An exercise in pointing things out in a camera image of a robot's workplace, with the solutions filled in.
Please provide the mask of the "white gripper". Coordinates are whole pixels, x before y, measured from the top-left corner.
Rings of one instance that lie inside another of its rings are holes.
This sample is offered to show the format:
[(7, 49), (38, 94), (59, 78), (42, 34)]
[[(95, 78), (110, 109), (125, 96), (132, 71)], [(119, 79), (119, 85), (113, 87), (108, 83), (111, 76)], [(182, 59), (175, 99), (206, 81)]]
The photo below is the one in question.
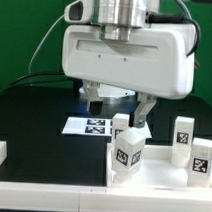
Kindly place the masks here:
[(83, 80), (89, 113), (102, 112), (100, 84), (138, 92), (129, 126), (143, 128), (156, 96), (186, 97), (193, 88), (197, 28), (184, 15), (149, 14), (143, 4), (77, 0), (65, 7), (63, 71)]

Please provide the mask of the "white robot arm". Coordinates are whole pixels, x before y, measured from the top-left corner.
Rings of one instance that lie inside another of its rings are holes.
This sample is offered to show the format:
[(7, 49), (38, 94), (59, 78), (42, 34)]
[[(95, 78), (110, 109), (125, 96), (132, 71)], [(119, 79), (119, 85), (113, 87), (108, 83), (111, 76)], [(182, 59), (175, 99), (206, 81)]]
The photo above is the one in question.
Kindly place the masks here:
[(199, 24), (185, 2), (212, 0), (77, 0), (65, 8), (70, 24), (63, 71), (83, 81), (88, 111), (102, 112), (98, 88), (134, 90), (139, 105), (129, 124), (142, 128), (156, 99), (182, 99), (193, 88)]

